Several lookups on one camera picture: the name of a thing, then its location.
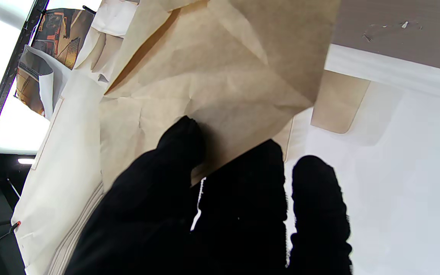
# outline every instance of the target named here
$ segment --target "finger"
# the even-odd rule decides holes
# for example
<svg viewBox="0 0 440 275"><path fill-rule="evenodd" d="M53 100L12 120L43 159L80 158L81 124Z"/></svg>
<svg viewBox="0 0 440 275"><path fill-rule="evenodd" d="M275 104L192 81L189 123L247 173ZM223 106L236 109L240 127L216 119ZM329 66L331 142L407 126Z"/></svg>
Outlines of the finger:
<svg viewBox="0 0 440 275"><path fill-rule="evenodd" d="M334 170L317 157L303 157L293 169L297 233L291 237L292 273L350 274L347 207Z"/></svg>
<svg viewBox="0 0 440 275"><path fill-rule="evenodd" d="M283 154L267 141L207 177L199 234L233 268L284 268L286 195Z"/></svg>

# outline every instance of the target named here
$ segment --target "kraft paper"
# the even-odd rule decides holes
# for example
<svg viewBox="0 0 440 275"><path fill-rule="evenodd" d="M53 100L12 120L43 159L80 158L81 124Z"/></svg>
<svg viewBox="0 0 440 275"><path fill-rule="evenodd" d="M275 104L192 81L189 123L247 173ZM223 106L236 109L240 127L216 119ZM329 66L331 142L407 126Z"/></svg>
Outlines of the kraft paper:
<svg viewBox="0 0 440 275"><path fill-rule="evenodd" d="M188 115L195 184L316 100L339 0L142 0L100 103L101 164L116 177Z"/></svg>

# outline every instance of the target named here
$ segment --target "white sheet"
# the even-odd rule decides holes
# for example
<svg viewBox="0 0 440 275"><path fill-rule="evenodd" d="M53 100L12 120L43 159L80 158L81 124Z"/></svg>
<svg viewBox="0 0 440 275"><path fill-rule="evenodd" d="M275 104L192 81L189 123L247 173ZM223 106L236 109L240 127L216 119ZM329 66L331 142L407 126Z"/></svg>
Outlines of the white sheet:
<svg viewBox="0 0 440 275"><path fill-rule="evenodd" d="M56 250L100 186L97 106L104 92L74 70L56 106L11 220L21 221L16 237L28 275L49 271Z"/></svg>
<svg viewBox="0 0 440 275"><path fill-rule="evenodd" d="M307 110L293 123L288 197L297 160L322 158L348 206L354 274L440 275L440 97L372 82L347 134L313 127L310 118Z"/></svg>

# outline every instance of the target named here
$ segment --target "black glove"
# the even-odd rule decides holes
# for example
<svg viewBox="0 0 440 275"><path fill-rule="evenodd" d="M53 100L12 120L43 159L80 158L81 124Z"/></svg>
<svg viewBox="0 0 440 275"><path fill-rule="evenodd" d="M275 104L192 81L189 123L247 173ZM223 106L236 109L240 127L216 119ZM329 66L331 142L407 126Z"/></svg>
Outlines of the black glove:
<svg viewBox="0 0 440 275"><path fill-rule="evenodd" d="M274 141L266 141L211 174L204 182L201 218L190 233L199 194L199 184L190 188L190 175L204 155L205 144L198 125L183 117L164 133L155 150L144 153L116 179L84 227L66 274L160 270L183 270L189 274L246 270L310 270L325 274L327 270L342 270L333 274L346 274L351 249L345 243L346 234L337 232L338 226L349 230L349 223L340 188L328 165L307 157L299 161L293 172L298 234L292 237L294 248L287 270L281 148ZM312 165L332 171L332 177L321 178L335 183L328 201L318 200L316 196L324 197L325 192L313 186L316 176L328 170L317 174L311 171ZM332 205L325 204L332 199L337 203L325 208Z"/></svg>

